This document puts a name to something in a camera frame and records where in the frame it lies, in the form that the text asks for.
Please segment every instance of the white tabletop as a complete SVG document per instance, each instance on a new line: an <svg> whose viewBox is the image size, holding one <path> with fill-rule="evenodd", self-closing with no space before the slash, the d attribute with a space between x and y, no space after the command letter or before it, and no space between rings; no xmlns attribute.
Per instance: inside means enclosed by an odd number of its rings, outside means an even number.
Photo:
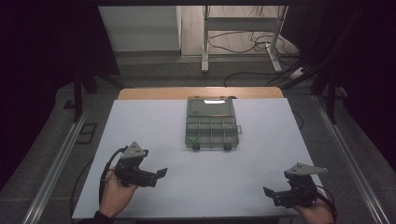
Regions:
<svg viewBox="0 0 396 224"><path fill-rule="evenodd" d="M119 148L136 141L149 154L140 168L168 168L155 188L139 188L118 217L286 217L262 187L290 189L283 172L297 161L312 165L287 99L233 100L242 126L231 152L186 148L187 100L115 101L73 218L98 210L100 174ZM313 175L317 185L321 183Z"/></svg>

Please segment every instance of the electrical cable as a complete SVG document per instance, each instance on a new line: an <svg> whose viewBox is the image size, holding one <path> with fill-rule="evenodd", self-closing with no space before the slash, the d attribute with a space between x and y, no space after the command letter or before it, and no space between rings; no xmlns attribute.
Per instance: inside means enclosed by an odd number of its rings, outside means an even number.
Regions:
<svg viewBox="0 0 396 224"><path fill-rule="evenodd" d="M224 16L227 16L227 14L226 14L225 11L224 11L224 6L221 6L221 10L223 11Z"/></svg>
<svg viewBox="0 0 396 224"><path fill-rule="evenodd" d="M230 52L232 52L232 53L238 53L238 54L239 54L239 53L246 53L246 52L249 52L249 51L253 50L254 47L255 47L255 46L253 46L253 47L251 47L250 49L246 49L246 50L243 50L243 51L235 51L235 50L232 50L232 49L226 49L226 48L221 47L221 46L213 45L212 43L210 43L210 40L209 40L209 39L207 39L207 43L208 43L210 46L212 46L213 48L215 48L215 49L224 49L224 50L230 51Z"/></svg>
<svg viewBox="0 0 396 224"><path fill-rule="evenodd" d="M102 172L102 175L100 177L100 185L99 185L99 205L102 202L102 196L103 196L103 191L105 190L105 181L106 181L106 176L107 172L110 169L111 162L114 160L114 158L119 154L120 152L124 152L128 147L122 147L119 150L117 150L110 158L110 160L106 163L105 169Z"/></svg>
<svg viewBox="0 0 396 224"><path fill-rule="evenodd" d="M254 7L253 7L253 10L251 10L250 13L247 15L248 17L250 17L251 13L253 13L253 11L254 11L254 9L255 9L256 7L257 7L257 6L254 6Z"/></svg>
<svg viewBox="0 0 396 224"><path fill-rule="evenodd" d="M249 36L249 40L254 43L255 50L260 52L265 49L268 49L268 44L271 44L271 42L269 42L268 39L271 37L271 35L267 35L266 32L263 32L261 35L257 37L253 37L254 33L255 32L251 32Z"/></svg>
<svg viewBox="0 0 396 224"><path fill-rule="evenodd" d="M264 6L262 6L262 9L260 10L260 13L257 17L260 17L262 15L262 10L264 9Z"/></svg>
<svg viewBox="0 0 396 224"><path fill-rule="evenodd" d="M70 195L70 220L71 220L71 222L74 224L75 222L74 222L74 220L73 220L73 218L72 218L72 216L73 216L73 209L74 209L74 206L75 206L75 204L74 204L74 195L75 195L75 193L76 193L76 188L77 188L77 185L78 185L78 182L79 182L79 180L81 179L81 177L82 177L82 175L84 174L84 172L85 172L85 170L88 168L88 166L92 163L92 161L93 161L93 158L92 159L90 159L88 162L87 162L87 164L85 164L85 166L84 166L84 168L82 168L82 170L81 170L81 172L79 173L79 175L78 175L78 178L77 178L77 180L76 180L76 182L75 182L75 185L74 185L74 187L73 187L73 190L72 190L72 194Z"/></svg>
<svg viewBox="0 0 396 224"><path fill-rule="evenodd" d="M289 78L289 76L291 76L291 73L288 74L289 71L294 71L296 68L301 67L301 65L303 65L303 64L304 64L304 61L303 61L302 59L299 59L299 61L297 61L296 63L294 63L292 66L290 66L286 71L280 73L280 76L275 77L275 78L269 80L265 86L267 86L267 87L268 87L268 86L274 86L275 84L278 84L278 85L279 85L279 84L282 83L285 79Z"/></svg>
<svg viewBox="0 0 396 224"><path fill-rule="evenodd" d="M212 36L208 36L207 38L216 38L222 35L232 35L232 34L240 34L240 33L248 33L249 31L233 31L233 32L227 32L227 33L223 33L223 34L219 34L219 35L212 35Z"/></svg>
<svg viewBox="0 0 396 224"><path fill-rule="evenodd" d="M301 125L299 125L298 126L298 129L302 129L303 127L304 127L304 119L303 119L303 117L301 117L301 115L299 115L297 112L295 112L294 110L291 110L291 112L293 112L293 114L295 115L295 116L297 116L299 119L300 119L300 121L301 121Z"/></svg>
<svg viewBox="0 0 396 224"><path fill-rule="evenodd" d="M325 189L325 188L323 188L323 187L321 187L319 185L317 185L317 188L320 188L320 189L323 189L324 191L326 191L326 193L328 193L330 195L330 197L332 198L332 203L335 204L334 197L332 196L332 194L327 189Z"/></svg>
<svg viewBox="0 0 396 224"><path fill-rule="evenodd" d="M282 60L282 57L278 57L278 59L279 59L279 62L280 62L280 63L283 63L283 64L285 64L286 66L292 66L292 64L285 63L285 62Z"/></svg>
<svg viewBox="0 0 396 224"><path fill-rule="evenodd" d="M232 73L232 74L228 75L226 78L224 78L224 80L223 80L224 87L225 88L228 87L227 84L226 84L228 78L236 76L236 75L243 75L243 74L260 75L260 76L263 76L263 75L278 75L277 73L255 73L255 72L237 72L237 73Z"/></svg>
<svg viewBox="0 0 396 224"><path fill-rule="evenodd" d="M298 67L300 65L300 61L296 62L293 66L289 67L288 69L286 69L285 71L283 71L282 73L255 73L255 72L237 72L237 73L232 73L230 75L228 75L226 78L224 78L223 80L223 86L224 87L228 87L226 82L230 77L236 76L236 75L242 75L242 74L247 74L247 75L278 75L277 77L271 79L270 81L267 82L267 84L265 86L269 86L269 83L273 82L274 80L276 80L277 78L279 78L279 76L282 76L284 74L287 74L289 71L291 71L291 69L293 69L294 67Z"/></svg>

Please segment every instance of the floor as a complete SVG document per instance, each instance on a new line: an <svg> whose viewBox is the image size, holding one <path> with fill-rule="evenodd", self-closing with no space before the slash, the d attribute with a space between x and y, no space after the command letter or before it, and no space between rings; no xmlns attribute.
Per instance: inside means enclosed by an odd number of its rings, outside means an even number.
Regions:
<svg viewBox="0 0 396 224"><path fill-rule="evenodd" d="M265 86L277 75L238 75L225 78L235 72L268 73L272 65L264 56L212 57L210 71L203 75L200 71L199 57L180 57L177 55L133 55L117 54L121 76L114 77L127 87L183 87L183 86ZM285 64L293 63L286 59ZM53 190L49 199L41 207L42 215L38 223L71 223L75 203L84 184L87 172L84 167L95 155L102 133L106 127L112 103L117 99L120 89L96 78L99 90L96 94L84 92L83 102L87 111L83 130L92 134L80 133L71 146L64 168L59 178L54 178ZM307 80L283 91L292 110L301 117L296 122L303 125L302 137L316 166L329 169L327 175L320 177L323 186L333 194L339 212L337 223L375 223L361 190L357 187L354 175L348 170L331 133L326 126L315 98L310 94ZM56 105L37 137L27 156L14 176L0 192L0 220L2 223L22 223L46 174L63 148L65 138L74 128L74 110L66 105L73 104L73 86L59 89ZM396 174L389 167L373 143L348 115L342 100L336 102L337 129L343 136L353 158L364 174L389 223L396 222ZM116 223L131 223L117 220ZM279 223L290 223L289 218L281 218ZM291 223L302 223L294 218Z"/></svg>

